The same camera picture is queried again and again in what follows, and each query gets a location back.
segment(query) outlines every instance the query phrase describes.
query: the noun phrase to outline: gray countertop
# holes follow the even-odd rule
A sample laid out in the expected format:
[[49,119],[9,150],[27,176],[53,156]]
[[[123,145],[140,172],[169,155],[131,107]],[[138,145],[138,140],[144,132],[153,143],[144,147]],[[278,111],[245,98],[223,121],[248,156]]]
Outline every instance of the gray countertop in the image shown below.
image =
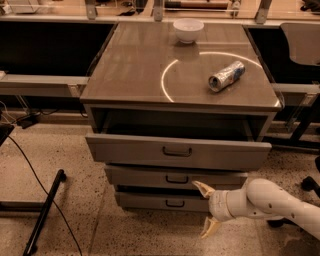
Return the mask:
[[[240,60],[246,72],[214,93],[208,78]],[[120,22],[85,88],[87,104],[160,104],[278,111],[280,103],[240,24],[205,24],[183,44],[172,23]]]

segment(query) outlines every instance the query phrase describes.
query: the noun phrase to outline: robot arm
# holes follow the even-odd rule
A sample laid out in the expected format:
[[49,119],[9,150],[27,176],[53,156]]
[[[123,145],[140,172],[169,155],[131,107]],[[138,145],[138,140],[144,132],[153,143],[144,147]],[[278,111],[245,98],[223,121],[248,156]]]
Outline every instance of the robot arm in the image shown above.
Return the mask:
[[255,179],[246,188],[233,191],[214,190],[198,181],[193,184],[209,199],[212,214],[206,219],[203,238],[214,233],[221,222],[237,217],[281,216],[320,240],[320,208],[302,202],[269,180]]

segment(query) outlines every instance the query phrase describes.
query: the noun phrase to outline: silver can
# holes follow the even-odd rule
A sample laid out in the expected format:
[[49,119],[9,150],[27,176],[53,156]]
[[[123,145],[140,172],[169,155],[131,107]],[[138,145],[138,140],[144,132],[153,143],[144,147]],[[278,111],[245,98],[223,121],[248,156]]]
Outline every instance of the silver can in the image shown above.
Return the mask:
[[230,66],[220,70],[209,77],[209,86],[212,91],[220,92],[228,85],[237,81],[245,72],[245,67],[241,61],[235,61]]

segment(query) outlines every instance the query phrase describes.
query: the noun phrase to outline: speckled floor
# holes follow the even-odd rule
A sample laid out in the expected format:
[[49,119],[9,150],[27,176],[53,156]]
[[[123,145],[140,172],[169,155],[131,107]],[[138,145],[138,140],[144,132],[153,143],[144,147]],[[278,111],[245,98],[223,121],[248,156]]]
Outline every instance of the speckled floor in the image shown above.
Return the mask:
[[[43,122],[11,137],[21,146],[44,187],[59,169],[67,180],[55,197],[80,245],[82,255],[245,255],[319,256],[320,241],[297,226],[271,228],[264,220],[226,222],[215,236],[200,239],[203,214],[123,210],[117,206],[103,163],[92,160],[85,134],[90,126],[66,120]],[[320,206],[316,194],[300,189],[308,175],[320,183],[315,151],[273,148],[264,166],[249,174],[268,178],[302,200]],[[7,139],[0,148],[0,200],[42,201],[46,195],[17,147]],[[0,213],[0,255],[22,255],[36,223],[35,213]],[[80,255],[67,226],[52,206],[37,242],[36,255]]]

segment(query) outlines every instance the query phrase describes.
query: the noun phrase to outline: black stand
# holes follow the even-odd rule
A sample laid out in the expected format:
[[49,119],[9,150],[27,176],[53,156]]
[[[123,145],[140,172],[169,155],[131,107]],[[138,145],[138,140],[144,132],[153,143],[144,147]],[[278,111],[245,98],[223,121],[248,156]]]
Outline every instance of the black stand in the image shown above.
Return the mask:
[[309,127],[310,123],[320,116],[320,96],[317,97],[315,102],[309,111],[305,114],[301,120],[298,127],[294,130],[289,139],[281,139],[275,137],[264,137],[265,142],[269,142],[272,145],[290,146],[290,147],[300,147],[309,149],[319,149],[319,142],[303,141],[300,140],[301,136],[305,133],[306,129]]
[[39,238],[40,232],[44,226],[53,199],[56,195],[60,182],[66,180],[66,175],[63,170],[59,170],[56,178],[52,184],[50,192],[44,203],[38,202],[0,202],[0,211],[7,212],[40,212],[37,223],[33,229],[30,239],[27,243],[23,256],[29,256],[35,253],[37,250],[36,243]]

